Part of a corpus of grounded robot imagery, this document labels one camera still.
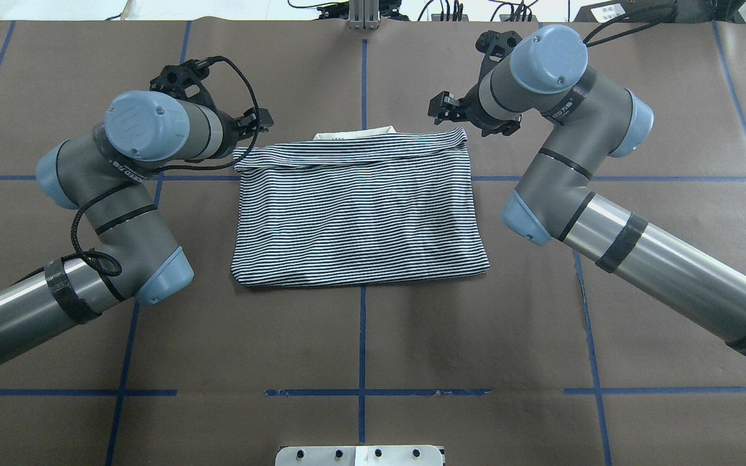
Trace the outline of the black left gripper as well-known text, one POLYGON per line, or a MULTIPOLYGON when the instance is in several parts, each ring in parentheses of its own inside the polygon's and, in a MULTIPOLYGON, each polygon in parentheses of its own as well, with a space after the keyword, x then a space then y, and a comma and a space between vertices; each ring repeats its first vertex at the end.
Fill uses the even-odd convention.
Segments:
POLYGON ((241 141, 256 144, 262 133, 275 125, 269 110, 260 107, 254 86, 245 73, 227 57, 207 57, 166 65, 149 82, 149 91, 168 96, 184 110, 190 133, 187 142, 199 151, 232 151, 241 141), (228 65, 245 86, 251 105, 240 116, 232 116, 218 108, 204 84, 212 66, 228 65))

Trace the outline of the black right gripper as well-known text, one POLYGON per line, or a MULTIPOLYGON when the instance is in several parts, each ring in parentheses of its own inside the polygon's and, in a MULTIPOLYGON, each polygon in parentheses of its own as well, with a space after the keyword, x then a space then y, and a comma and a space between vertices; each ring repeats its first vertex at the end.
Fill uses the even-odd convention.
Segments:
POLYGON ((509 137, 521 127, 521 114, 503 108, 495 102, 490 89, 490 74, 512 53, 522 37, 514 30, 498 32, 487 30, 475 41, 475 49, 482 54, 479 81, 469 89, 465 97, 457 98, 449 91, 442 91, 429 101, 427 116, 435 125, 445 121, 469 122, 480 135, 502 135, 509 137))

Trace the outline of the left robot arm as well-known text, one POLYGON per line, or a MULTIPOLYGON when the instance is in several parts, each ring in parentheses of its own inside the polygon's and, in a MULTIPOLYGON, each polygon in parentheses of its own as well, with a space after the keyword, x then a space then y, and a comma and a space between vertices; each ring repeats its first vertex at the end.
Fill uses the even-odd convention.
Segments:
POLYGON ((112 100, 91 131, 36 168, 47 197, 73 210, 72 253, 0 291, 0 365, 133 299, 161 303, 194 271, 145 183, 171 170, 233 167, 273 125, 245 74, 224 56, 167 65, 147 91, 112 100))

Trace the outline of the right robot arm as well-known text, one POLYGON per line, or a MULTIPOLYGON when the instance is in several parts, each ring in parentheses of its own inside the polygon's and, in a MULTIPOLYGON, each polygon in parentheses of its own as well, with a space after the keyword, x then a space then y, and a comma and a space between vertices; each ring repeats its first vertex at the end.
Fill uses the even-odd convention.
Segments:
POLYGON ((429 117, 510 136, 536 112, 550 133, 501 220, 537 245, 560 242, 746 357, 746 272, 722 262, 746 252, 743 182, 601 182, 607 163, 640 153, 657 123, 625 72, 593 62, 592 36, 551 24, 477 39, 479 79, 462 98, 443 92, 429 117))

